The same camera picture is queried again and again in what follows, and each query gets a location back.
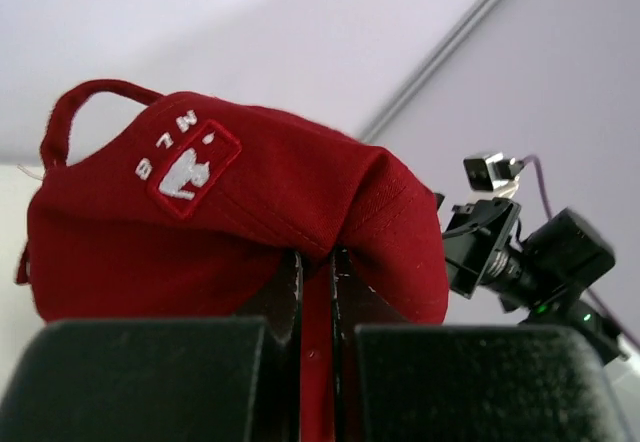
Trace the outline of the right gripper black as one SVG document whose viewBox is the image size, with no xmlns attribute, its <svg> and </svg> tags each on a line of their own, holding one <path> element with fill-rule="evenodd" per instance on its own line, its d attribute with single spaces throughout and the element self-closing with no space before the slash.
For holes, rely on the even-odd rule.
<svg viewBox="0 0 640 442">
<path fill-rule="evenodd" d="M 454 205 L 442 233 L 450 289 L 472 297 L 480 285 L 502 302 L 535 302 L 532 262 L 511 245 L 521 206 L 506 198 Z"/>
</svg>

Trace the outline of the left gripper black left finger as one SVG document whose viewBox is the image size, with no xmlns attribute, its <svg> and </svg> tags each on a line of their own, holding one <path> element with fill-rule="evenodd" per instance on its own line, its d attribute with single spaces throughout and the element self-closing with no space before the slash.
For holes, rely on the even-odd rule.
<svg viewBox="0 0 640 442">
<path fill-rule="evenodd" d="M 27 346 L 5 441 L 295 441 L 303 264 L 223 318 L 67 320 Z"/>
</svg>

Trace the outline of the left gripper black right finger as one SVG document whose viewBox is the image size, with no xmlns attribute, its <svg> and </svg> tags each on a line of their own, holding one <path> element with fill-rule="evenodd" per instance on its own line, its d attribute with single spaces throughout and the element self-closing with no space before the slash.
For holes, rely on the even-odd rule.
<svg viewBox="0 0 640 442">
<path fill-rule="evenodd" d="M 339 441 L 630 441 L 595 351 L 558 326 L 408 322 L 334 251 Z"/>
</svg>

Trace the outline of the red LA baseball cap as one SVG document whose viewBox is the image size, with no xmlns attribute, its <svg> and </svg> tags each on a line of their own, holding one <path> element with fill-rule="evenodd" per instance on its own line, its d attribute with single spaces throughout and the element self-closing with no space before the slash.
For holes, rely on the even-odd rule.
<svg viewBox="0 0 640 442">
<path fill-rule="evenodd" d="M 335 437 L 329 259 L 415 323 L 444 320 L 434 194 L 391 152 L 273 108 L 93 80 L 54 106 L 16 274 L 39 316 L 225 316 L 287 251 L 303 289 L 301 437 Z"/>
</svg>

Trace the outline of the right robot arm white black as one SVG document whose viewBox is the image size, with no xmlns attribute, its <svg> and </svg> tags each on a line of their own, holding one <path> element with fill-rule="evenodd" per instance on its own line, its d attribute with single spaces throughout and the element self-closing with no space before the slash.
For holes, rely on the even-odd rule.
<svg viewBox="0 0 640 442">
<path fill-rule="evenodd" d="M 521 240 L 520 204 L 495 197 L 456 205 L 442 234 L 450 289 L 470 299 L 478 288 L 525 323 L 578 331 L 604 364 L 624 357 L 622 329 L 582 295 L 615 265 L 611 245 L 565 208 Z"/>
</svg>

